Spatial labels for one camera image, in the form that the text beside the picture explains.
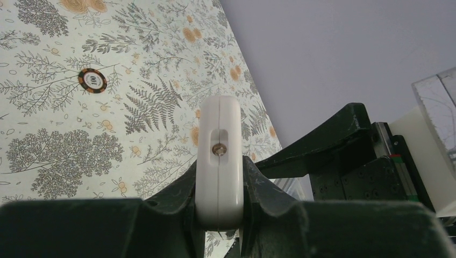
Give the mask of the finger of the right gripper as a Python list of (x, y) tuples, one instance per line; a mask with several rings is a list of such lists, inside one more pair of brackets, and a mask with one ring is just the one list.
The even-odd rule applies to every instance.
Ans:
[(269, 179), (303, 177), (331, 163), (337, 152), (370, 130), (365, 105), (348, 103), (314, 130), (255, 165)]

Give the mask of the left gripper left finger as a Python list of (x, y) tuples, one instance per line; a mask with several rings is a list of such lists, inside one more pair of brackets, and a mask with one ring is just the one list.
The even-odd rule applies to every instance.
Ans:
[(196, 165), (148, 199), (68, 199), (1, 206), (1, 257), (203, 257)]

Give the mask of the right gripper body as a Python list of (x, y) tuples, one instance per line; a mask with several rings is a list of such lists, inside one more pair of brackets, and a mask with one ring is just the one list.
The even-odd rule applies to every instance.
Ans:
[(434, 211), (405, 138), (387, 123), (330, 152), (309, 176), (314, 200), (408, 200)]

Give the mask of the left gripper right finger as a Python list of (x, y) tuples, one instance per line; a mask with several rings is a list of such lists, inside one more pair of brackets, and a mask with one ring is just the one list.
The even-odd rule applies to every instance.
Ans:
[(243, 158), (241, 257), (455, 257), (455, 245), (420, 203), (294, 199)]

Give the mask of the white red remote control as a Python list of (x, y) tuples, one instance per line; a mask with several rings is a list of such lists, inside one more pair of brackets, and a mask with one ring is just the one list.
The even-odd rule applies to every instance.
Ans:
[(240, 227), (244, 179), (240, 104), (232, 96), (210, 96), (199, 118), (195, 205), (206, 231)]

